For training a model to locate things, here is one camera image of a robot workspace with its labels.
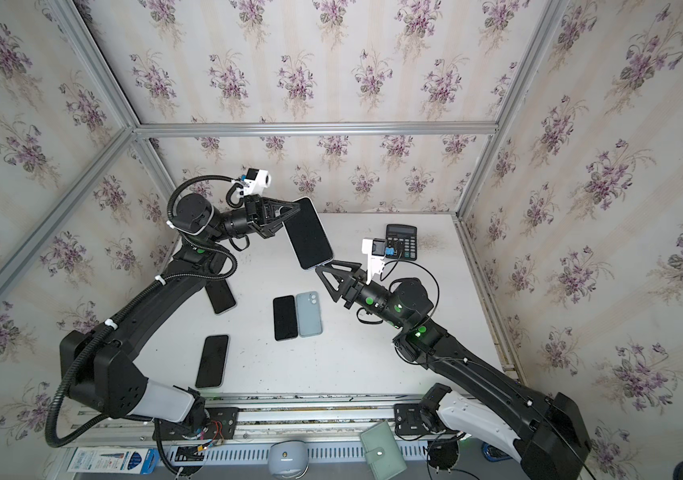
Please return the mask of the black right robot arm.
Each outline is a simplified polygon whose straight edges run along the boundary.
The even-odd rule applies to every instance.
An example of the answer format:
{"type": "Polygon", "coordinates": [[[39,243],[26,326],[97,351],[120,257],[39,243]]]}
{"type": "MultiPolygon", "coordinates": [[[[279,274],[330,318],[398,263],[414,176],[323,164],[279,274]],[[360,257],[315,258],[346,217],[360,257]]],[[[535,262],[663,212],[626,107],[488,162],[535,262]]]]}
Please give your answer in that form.
{"type": "Polygon", "coordinates": [[[423,423],[435,433],[461,432],[505,452],[531,479],[577,479],[587,470],[591,438],[579,406],[513,380],[468,350],[431,317],[421,280],[395,289],[370,280],[361,264],[331,261],[315,267],[333,301],[359,306],[397,328],[395,351],[445,378],[421,399],[423,423]]]}

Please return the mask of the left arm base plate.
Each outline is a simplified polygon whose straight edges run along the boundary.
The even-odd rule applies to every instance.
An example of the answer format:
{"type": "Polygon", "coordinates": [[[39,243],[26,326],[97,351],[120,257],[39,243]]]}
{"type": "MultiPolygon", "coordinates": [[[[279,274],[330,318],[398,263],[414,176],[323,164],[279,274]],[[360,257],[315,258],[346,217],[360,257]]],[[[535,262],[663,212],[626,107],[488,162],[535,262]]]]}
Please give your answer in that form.
{"type": "Polygon", "coordinates": [[[231,440],[234,437],[240,410],[237,407],[207,407],[205,411],[199,426],[161,420],[159,428],[153,431],[152,439],[160,439],[161,442],[231,440]]]}

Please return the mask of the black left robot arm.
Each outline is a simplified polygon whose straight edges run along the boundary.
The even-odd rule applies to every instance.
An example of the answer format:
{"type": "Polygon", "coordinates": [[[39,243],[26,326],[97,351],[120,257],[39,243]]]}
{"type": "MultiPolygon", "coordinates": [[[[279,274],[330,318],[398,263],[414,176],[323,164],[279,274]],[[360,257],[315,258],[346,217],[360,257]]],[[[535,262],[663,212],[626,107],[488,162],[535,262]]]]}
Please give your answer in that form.
{"type": "Polygon", "coordinates": [[[219,212],[189,187],[207,181],[201,175],[181,183],[168,198],[167,224],[181,246],[171,262],[137,296],[88,333],[71,331],[59,344],[61,382],[49,405],[46,444],[61,448],[107,419],[169,423],[195,438],[209,415],[200,393],[149,379],[135,359],[172,314],[206,284],[225,282],[238,262],[224,240],[257,234],[275,236],[297,216],[296,202],[263,197],[245,178],[220,176],[228,192],[238,194],[229,211],[219,212]]]}

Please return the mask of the light blue phone case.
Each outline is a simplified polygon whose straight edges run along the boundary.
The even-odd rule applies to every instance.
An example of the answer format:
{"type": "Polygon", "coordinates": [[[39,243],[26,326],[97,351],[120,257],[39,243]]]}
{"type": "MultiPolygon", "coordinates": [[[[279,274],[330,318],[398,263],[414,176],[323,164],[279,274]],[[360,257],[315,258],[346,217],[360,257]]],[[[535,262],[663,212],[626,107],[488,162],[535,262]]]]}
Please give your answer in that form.
{"type": "Polygon", "coordinates": [[[309,291],[295,296],[298,335],[302,338],[319,336],[323,332],[319,295],[309,291]]]}

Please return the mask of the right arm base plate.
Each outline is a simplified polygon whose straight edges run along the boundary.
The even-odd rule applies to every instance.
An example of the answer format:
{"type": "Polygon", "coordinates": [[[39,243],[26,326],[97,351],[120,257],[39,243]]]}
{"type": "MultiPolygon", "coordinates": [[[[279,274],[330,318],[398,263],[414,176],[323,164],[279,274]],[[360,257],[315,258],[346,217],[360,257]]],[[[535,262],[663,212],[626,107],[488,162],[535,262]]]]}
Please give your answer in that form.
{"type": "Polygon", "coordinates": [[[451,430],[443,421],[443,416],[449,412],[449,406],[441,405],[433,413],[423,414],[418,403],[397,403],[393,406],[395,424],[393,434],[401,440],[435,440],[451,439],[459,440],[473,438],[470,433],[451,430]]]}

